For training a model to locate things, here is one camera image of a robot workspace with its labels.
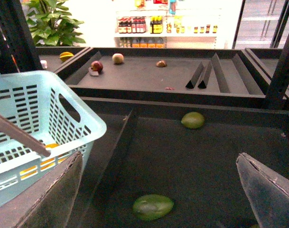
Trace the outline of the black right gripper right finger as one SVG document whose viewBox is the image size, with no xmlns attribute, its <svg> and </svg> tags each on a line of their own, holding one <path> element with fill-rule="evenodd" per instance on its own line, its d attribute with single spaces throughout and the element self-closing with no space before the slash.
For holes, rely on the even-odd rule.
<svg viewBox="0 0 289 228">
<path fill-rule="evenodd" d="M 246 153 L 236 166 L 259 227 L 289 228 L 289 180 Z"/>
</svg>

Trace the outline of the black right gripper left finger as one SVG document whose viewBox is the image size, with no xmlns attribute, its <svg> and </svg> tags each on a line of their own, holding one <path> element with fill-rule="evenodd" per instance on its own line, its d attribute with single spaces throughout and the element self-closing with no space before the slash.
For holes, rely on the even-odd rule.
<svg viewBox="0 0 289 228">
<path fill-rule="evenodd" d="M 0 207 L 0 228 L 64 228 L 78 193 L 83 158 L 75 152 Z"/>
</svg>

